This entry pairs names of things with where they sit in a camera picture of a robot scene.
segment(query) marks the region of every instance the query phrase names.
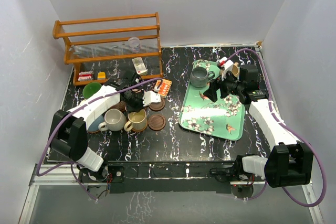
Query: floral tray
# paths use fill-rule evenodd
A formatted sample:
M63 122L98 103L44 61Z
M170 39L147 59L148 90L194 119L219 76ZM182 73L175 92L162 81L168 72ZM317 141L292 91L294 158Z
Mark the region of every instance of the floral tray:
M219 68L215 62L198 60L195 67L204 67L208 71L214 71L216 78L219 76ZM221 99L221 93L217 90L218 100L212 102L203 92L203 88L196 88L190 83L184 97L180 112L180 126L191 131L236 141L243 134L245 107L235 95L228 95Z

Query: black marble table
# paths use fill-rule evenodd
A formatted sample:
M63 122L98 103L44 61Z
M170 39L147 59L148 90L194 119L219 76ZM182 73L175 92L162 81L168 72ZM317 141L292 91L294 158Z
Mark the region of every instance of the black marble table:
M239 154L253 153L266 157L270 153L269 144L258 123L246 112L244 117L243 136L240 140L229 141L223 138L184 130L179 125L179 113L193 67L199 59L213 60L230 56L241 49L239 47L178 47L162 48L164 78L173 81L167 96L165 108L160 112L148 110L149 116L160 113L166 118L166 126L161 131L153 131L149 127L140 133L111 132L88 133L89 146L108 161L149 161L149 162L218 162L234 161ZM265 88L260 65L256 56L251 53L240 53L233 58L240 64L255 64L260 73L260 88ZM108 78L118 78L123 69L133 67L130 60L106 61L91 63L85 66L94 72L105 71ZM144 87L149 90L153 84ZM79 105L84 99L83 86L74 87L70 79L65 95L63 109L68 110ZM67 158L51 151L47 162L66 161Z

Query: beige cup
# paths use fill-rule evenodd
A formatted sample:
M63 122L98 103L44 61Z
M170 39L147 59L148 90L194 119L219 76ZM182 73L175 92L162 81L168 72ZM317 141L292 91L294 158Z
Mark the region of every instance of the beige cup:
M147 114L145 110L140 110L139 112L131 112L128 114L128 122L124 126L124 130L130 131L131 129L140 131L144 129L147 122Z
M239 63L234 63L233 66L232 66L232 70L231 70L231 73L239 79L239 72L240 72L240 69L239 69Z
M124 128L126 123L126 117L120 110L117 109L111 109L106 112L104 119L105 122L98 125L98 129L100 131L120 131Z

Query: wooden rack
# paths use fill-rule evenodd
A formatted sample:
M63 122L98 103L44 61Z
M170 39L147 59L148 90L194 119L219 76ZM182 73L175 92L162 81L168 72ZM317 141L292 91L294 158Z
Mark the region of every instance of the wooden rack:
M113 22L122 20L125 22L134 22L132 20L155 18L155 24L141 25L118 28ZM148 31L153 31L154 35L147 35ZM123 38L107 38L92 39L93 37L101 37L102 35L111 35L116 33L138 32L144 33L143 36L137 36L140 39L141 51L134 54L128 45L130 37ZM155 77L163 77L161 45L160 45L160 22L159 14L133 15L123 17L96 18L73 21L55 21L52 35L55 39L63 38L65 43L64 63L73 64L75 70L74 85L86 85L90 82L105 83L105 80L78 81L81 63L132 59L136 57L158 57L160 72L157 74L142 76L142 79L152 79ZM89 40L72 41L71 37L84 36L90 37Z

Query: green bowl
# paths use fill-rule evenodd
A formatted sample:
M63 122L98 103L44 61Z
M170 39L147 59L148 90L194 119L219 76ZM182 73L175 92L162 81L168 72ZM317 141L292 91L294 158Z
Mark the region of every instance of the green bowl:
M87 84L83 89L83 96L85 99L89 99L95 93L97 93L101 88L101 84L97 82L92 82Z

